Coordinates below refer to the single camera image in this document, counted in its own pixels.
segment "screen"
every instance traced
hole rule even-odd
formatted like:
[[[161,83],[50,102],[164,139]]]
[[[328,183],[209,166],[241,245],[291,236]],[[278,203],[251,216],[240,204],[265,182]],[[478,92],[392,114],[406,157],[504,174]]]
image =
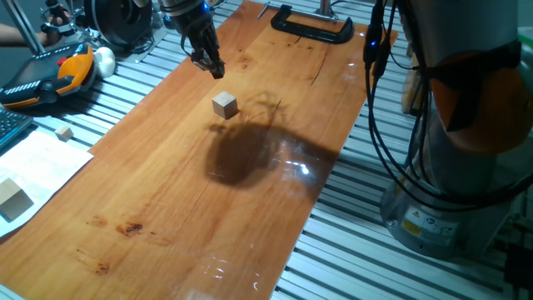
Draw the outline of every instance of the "screen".
[[[59,72],[59,66],[52,59],[35,59],[32,60],[12,82],[13,86],[25,83],[32,83],[44,78],[56,77]]]

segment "black clamp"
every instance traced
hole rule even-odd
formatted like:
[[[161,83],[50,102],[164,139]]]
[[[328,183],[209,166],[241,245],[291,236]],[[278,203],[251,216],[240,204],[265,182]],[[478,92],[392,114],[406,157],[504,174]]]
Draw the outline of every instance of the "black clamp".
[[[341,31],[333,32],[325,29],[311,27],[297,22],[287,21],[291,16],[292,7],[289,5],[281,5],[280,10],[276,16],[272,18],[270,24],[276,30],[284,33],[295,34],[304,38],[311,38],[324,43],[341,44],[351,40],[354,33],[353,21],[348,18],[344,22]]]

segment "yellow sticker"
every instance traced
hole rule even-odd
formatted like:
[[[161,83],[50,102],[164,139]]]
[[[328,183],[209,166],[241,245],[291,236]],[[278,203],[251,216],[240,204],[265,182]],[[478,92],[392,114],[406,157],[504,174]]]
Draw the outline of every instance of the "yellow sticker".
[[[416,224],[414,224],[413,222],[409,221],[408,219],[404,219],[403,220],[403,223],[401,224],[401,226],[407,230],[407,232],[415,235],[415,236],[419,236],[420,235],[420,232],[422,231],[422,227],[420,226],[417,226]]]

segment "wood grain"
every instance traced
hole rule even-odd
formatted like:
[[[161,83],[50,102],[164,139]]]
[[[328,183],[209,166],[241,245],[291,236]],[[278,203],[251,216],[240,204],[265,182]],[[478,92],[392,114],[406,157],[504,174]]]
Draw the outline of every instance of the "wood grain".
[[[223,79],[180,64],[3,241],[0,283],[26,299],[270,296],[364,103],[366,27],[328,45],[261,10],[244,2],[217,30]],[[229,121],[212,110],[222,91]]]

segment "keyboard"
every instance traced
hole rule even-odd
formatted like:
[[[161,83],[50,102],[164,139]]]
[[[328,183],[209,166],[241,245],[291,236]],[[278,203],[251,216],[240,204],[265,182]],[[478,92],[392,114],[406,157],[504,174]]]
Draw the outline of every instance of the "keyboard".
[[[0,149],[30,126],[32,120],[32,117],[0,108]]]

